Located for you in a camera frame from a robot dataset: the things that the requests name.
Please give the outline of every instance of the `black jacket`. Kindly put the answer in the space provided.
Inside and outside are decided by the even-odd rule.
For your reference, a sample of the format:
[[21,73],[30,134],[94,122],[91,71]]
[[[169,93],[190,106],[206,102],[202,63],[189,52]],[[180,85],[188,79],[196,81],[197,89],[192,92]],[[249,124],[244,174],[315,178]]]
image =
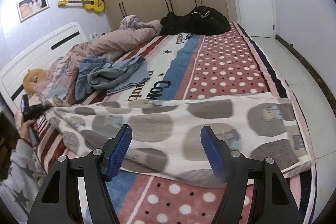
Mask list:
[[160,35],[177,35],[180,32],[215,35],[228,32],[231,29],[225,16],[217,10],[206,6],[196,7],[185,16],[168,13],[160,21],[160,24],[162,25]]

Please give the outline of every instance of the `stuffed toy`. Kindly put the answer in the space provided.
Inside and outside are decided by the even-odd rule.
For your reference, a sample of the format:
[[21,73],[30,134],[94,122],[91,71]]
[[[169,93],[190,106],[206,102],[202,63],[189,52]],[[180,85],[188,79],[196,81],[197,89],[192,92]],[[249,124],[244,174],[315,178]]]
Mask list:
[[34,86],[43,80],[46,75],[47,71],[44,69],[28,70],[28,73],[23,78],[22,85],[29,97],[35,94]]

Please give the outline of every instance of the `hand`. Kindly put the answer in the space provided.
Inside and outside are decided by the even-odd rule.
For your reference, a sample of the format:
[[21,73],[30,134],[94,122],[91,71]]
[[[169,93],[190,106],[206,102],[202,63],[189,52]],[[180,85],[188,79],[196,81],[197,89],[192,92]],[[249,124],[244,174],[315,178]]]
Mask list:
[[28,130],[28,127],[30,125],[33,125],[34,127],[34,130],[37,132],[38,131],[38,128],[37,128],[37,123],[33,120],[28,120],[26,122],[23,123],[22,125],[22,129],[20,131],[20,137],[25,139],[26,141],[30,142],[30,137],[29,137],[29,130]]

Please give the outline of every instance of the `white headboard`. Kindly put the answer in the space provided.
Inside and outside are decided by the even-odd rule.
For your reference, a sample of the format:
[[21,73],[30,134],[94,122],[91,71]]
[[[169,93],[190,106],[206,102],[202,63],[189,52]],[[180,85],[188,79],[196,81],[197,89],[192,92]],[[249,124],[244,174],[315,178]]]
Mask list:
[[22,81],[28,69],[48,70],[53,62],[78,44],[88,42],[77,22],[69,23],[29,46],[0,71],[0,92],[11,111],[20,108],[24,91]]

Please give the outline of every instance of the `guitar neck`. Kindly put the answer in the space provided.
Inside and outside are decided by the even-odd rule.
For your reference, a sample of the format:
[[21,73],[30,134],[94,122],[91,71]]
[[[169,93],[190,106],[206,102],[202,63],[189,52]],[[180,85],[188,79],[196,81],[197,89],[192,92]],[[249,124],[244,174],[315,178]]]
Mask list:
[[84,3],[84,4],[91,4],[91,1],[86,1],[86,0],[69,0],[68,3]]

